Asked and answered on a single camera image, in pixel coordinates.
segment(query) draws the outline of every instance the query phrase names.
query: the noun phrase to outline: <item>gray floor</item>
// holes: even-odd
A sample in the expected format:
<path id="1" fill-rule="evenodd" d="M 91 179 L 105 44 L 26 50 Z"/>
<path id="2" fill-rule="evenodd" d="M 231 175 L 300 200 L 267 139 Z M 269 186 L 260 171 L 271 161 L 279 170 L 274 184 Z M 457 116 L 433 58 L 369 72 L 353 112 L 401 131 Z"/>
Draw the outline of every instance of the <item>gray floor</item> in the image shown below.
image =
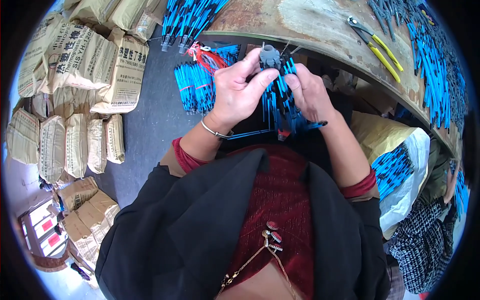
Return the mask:
<path id="1" fill-rule="evenodd" d="M 153 37 L 159 36 L 157 26 Z M 140 100 L 135 110 L 123 114 L 125 162 L 107 163 L 104 174 L 87 170 L 98 187 L 123 208 L 131 204 L 148 174 L 170 147 L 173 139 L 183 136 L 200 121 L 200 115 L 189 116 L 183 110 L 173 69 L 192 58 L 178 53 L 174 45 L 161 52 L 161 39 L 148 42 Z"/>

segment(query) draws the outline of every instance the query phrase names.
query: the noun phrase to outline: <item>yellow-handled pliers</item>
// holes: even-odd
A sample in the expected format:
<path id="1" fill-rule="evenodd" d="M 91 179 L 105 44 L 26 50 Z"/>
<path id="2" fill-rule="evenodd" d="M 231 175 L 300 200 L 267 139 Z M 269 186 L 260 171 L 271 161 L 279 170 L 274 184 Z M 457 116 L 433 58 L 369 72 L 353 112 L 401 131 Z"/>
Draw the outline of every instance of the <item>yellow-handled pliers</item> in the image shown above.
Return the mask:
<path id="1" fill-rule="evenodd" d="M 363 42 L 367 44 L 368 48 L 370 48 L 370 50 L 378 57 L 378 59 L 382 62 L 382 64 L 384 64 L 384 66 L 390 71 L 390 73 L 393 75 L 395 80 L 399 83 L 400 77 L 398 77 L 398 74 L 395 72 L 395 70 L 390 65 L 390 63 L 388 63 L 388 61 L 385 59 L 383 54 L 372 44 L 371 41 L 367 40 L 367 37 L 362 33 L 362 31 L 371 35 L 373 40 L 387 52 L 388 56 L 392 59 L 394 65 L 401 72 L 403 72 L 402 66 L 400 65 L 398 60 L 395 58 L 392 51 L 390 51 L 390 49 L 385 45 L 385 43 L 378 36 L 376 36 L 372 31 L 362 26 L 357 20 L 353 18 L 353 16 L 348 17 L 347 22 L 350 25 L 350 27 L 352 27 L 353 30 L 355 30 L 355 32 L 360 36 Z"/>

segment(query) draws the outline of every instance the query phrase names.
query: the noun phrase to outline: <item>hand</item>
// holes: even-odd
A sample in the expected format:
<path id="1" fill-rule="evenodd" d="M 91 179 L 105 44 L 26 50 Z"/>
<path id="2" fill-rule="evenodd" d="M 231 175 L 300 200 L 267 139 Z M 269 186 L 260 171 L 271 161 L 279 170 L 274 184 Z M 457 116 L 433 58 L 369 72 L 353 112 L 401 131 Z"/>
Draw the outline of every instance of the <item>hand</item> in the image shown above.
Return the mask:
<path id="1" fill-rule="evenodd" d="M 460 170 L 460 162 L 456 161 L 455 172 L 452 174 L 450 167 L 447 170 L 447 190 L 444 195 L 444 203 L 447 204 L 452 200 L 453 195 L 455 194 L 456 187 L 456 177 L 458 175 L 458 170 Z"/>
<path id="2" fill-rule="evenodd" d="M 285 75 L 285 82 L 292 90 L 295 106 L 300 108 L 302 115 L 311 122 L 334 119 L 336 110 L 330 102 L 322 78 L 310 73 L 301 63 L 296 63 L 295 67 L 297 76 Z"/>
<path id="3" fill-rule="evenodd" d="M 215 72 L 216 100 L 208 116 L 219 126 L 233 128 L 252 115 L 265 89 L 278 77 L 276 69 L 260 72 L 260 51 L 253 49 L 243 60 Z"/>

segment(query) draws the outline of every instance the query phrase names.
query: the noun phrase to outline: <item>wooden table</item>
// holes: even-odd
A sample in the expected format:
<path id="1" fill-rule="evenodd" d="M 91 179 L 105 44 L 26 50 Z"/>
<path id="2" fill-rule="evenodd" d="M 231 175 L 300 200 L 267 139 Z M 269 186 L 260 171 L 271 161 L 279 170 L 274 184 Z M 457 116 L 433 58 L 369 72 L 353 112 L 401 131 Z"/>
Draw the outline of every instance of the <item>wooden table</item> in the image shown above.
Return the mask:
<path id="1" fill-rule="evenodd" d="M 395 81 L 347 24 L 350 15 L 372 29 L 390 48 L 403 66 L 403 72 L 397 70 L 377 46 L 396 69 L 401 83 Z M 228 35 L 282 43 L 290 41 L 290 44 L 306 49 L 307 55 L 318 53 L 337 63 L 341 69 L 381 88 L 430 126 L 429 110 L 422 107 L 424 80 L 414 75 L 408 28 L 405 24 L 400 28 L 394 27 L 395 43 L 389 35 L 383 34 L 365 0 L 230 0 L 204 34 L 207 37 Z M 453 122 L 450 134 L 445 128 L 434 128 L 432 132 L 453 156 L 461 158 L 462 141 Z"/>

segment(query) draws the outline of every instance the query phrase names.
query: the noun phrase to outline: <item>black jacket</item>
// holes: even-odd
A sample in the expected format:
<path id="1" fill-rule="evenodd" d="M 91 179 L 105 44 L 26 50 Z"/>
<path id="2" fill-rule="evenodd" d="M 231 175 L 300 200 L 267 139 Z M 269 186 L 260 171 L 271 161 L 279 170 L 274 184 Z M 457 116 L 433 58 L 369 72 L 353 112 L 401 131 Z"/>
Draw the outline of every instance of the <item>black jacket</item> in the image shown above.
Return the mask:
<path id="1" fill-rule="evenodd" d="M 213 299 L 233 255 L 263 149 L 199 167 L 182 178 L 157 166 L 102 242 L 96 278 L 107 299 Z M 349 203 L 309 163 L 315 299 L 386 299 L 378 199 Z"/>

